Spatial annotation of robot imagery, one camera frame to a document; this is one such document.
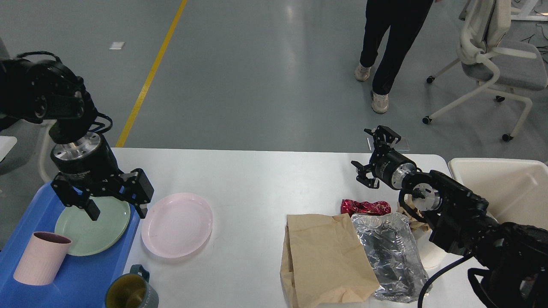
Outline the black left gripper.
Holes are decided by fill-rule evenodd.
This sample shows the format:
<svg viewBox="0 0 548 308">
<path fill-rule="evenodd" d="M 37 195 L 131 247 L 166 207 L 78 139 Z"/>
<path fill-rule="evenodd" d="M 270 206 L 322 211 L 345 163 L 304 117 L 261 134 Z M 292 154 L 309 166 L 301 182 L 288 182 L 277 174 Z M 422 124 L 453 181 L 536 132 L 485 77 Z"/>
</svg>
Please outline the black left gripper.
<svg viewBox="0 0 548 308">
<path fill-rule="evenodd" d="M 59 173 L 51 187 L 65 207 L 83 209 L 92 221 L 100 210 L 90 196 L 111 196 L 133 205 L 139 218 L 147 215 L 154 188 L 144 170 L 123 173 L 104 135 L 88 131 L 70 144 L 56 144 L 51 159 Z"/>
</svg>

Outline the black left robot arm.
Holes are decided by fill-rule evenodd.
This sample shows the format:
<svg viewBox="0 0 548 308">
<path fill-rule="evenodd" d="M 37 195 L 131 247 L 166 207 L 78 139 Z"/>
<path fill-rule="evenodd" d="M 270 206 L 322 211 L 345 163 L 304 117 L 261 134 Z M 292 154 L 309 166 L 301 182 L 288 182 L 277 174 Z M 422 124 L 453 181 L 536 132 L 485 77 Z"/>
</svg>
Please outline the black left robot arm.
<svg viewBox="0 0 548 308">
<path fill-rule="evenodd" d="M 154 189 L 142 169 L 130 173 L 119 169 L 104 137 L 112 119 L 97 110 L 83 78 L 57 55 L 35 51 L 52 59 L 33 62 L 27 59 L 32 54 L 1 60 L 2 127 L 17 120 L 35 124 L 53 120 L 51 159 L 59 173 L 51 187 L 62 204 L 84 210 L 95 221 L 100 210 L 91 197 L 110 196 L 133 205 L 145 218 Z"/>
</svg>

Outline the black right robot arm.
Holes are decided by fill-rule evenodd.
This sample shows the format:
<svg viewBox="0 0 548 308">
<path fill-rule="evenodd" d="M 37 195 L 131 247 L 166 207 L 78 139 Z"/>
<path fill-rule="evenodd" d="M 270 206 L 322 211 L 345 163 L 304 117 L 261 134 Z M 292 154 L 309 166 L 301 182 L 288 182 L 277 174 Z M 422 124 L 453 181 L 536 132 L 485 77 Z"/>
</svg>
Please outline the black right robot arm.
<svg viewBox="0 0 548 308">
<path fill-rule="evenodd" d="M 379 125 L 364 129 L 374 150 L 368 165 L 352 161 L 357 181 L 377 189 L 380 182 L 399 191 L 399 205 L 419 222 L 427 223 L 430 242 L 458 261 L 430 278 L 417 306 L 432 283 L 450 269 L 476 258 L 483 269 L 468 269 L 468 281 L 488 308 L 545 308 L 548 305 L 548 233 L 545 229 L 514 222 L 500 224 L 487 215 L 488 201 L 472 190 L 431 170 L 424 173 L 415 162 L 394 149 L 401 136 Z"/>
</svg>

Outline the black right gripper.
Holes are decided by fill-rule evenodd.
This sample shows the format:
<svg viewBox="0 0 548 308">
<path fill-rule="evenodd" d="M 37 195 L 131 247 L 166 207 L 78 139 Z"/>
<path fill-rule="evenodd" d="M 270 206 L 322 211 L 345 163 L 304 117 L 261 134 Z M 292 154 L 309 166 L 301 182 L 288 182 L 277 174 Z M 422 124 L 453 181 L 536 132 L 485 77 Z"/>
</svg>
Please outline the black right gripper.
<svg viewBox="0 0 548 308">
<path fill-rule="evenodd" d="M 401 190 L 405 177 L 417 171 L 415 162 L 392 151 L 394 145 L 402 140 L 401 135 L 385 125 L 378 125 L 375 129 L 364 128 L 364 132 L 372 137 L 371 165 L 362 165 L 356 160 L 351 164 L 356 168 L 356 180 L 370 189 L 378 189 L 379 179 L 392 189 Z"/>
</svg>

